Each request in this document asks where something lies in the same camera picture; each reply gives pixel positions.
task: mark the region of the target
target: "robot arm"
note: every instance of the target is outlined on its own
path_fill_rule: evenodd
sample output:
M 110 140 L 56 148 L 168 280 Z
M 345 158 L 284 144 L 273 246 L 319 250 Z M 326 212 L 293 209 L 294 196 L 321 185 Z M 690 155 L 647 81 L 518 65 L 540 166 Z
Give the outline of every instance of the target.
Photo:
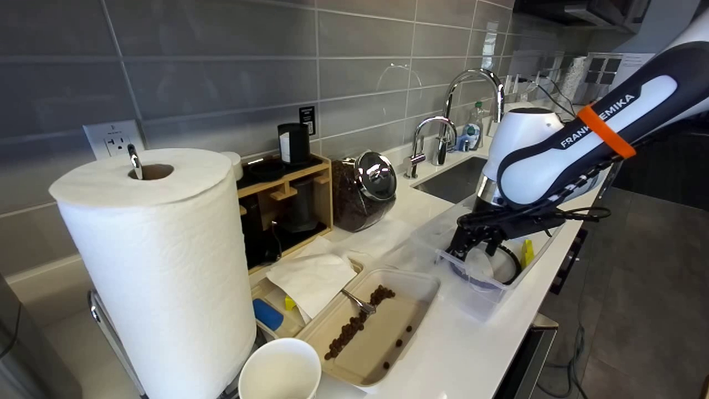
M 588 191 L 598 170 L 634 155 L 634 145 L 664 127 L 706 109 L 709 10 L 575 122 L 564 127 L 544 109 L 507 113 L 478 181 L 478 204 L 458 219 L 447 253 L 463 260 L 480 241 L 495 253 L 503 240 L 564 223 L 575 214 L 557 205 Z

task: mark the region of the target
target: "backsplash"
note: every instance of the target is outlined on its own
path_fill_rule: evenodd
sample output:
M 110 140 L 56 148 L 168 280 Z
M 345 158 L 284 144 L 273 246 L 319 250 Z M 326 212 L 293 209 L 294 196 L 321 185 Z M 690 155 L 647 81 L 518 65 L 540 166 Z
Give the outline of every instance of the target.
M 0 273 L 74 255 L 50 184 L 90 161 L 82 123 L 139 120 L 146 148 L 258 155 L 318 107 L 331 158 L 405 144 L 466 66 L 582 50 L 515 0 L 56 0 L 0 12 Z M 457 122 L 478 80 L 458 96 Z

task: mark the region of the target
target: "electrical outlet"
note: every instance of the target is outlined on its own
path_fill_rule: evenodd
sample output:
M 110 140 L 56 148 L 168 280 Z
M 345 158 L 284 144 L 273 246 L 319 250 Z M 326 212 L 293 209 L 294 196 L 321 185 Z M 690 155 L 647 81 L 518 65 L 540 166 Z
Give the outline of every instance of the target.
M 136 120 L 85 123 L 85 132 L 96 159 L 129 155 L 129 144 L 133 144 L 138 152 L 145 150 Z

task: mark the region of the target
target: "bottle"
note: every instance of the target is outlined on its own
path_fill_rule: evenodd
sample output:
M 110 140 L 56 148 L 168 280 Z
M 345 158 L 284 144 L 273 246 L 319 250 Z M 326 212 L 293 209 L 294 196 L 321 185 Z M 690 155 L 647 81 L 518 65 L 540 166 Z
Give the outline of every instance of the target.
M 473 120 L 468 122 L 466 135 L 466 150 L 476 150 L 483 141 L 483 101 L 475 101 Z
M 469 137 L 466 135 L 468 123 L 458 129 L 458 140 L 457 140 L 457 150 L 468 150 L 469 148 Z

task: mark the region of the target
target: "white cup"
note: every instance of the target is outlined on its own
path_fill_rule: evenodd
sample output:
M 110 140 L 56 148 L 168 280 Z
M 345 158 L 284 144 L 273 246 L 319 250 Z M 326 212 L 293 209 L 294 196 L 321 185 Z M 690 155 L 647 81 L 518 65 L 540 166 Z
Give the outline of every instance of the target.
M 256 349 L 239 375 L 241 399 L 313 399 L 321 377 L 314 347 L 301 339 L 276 339 Z

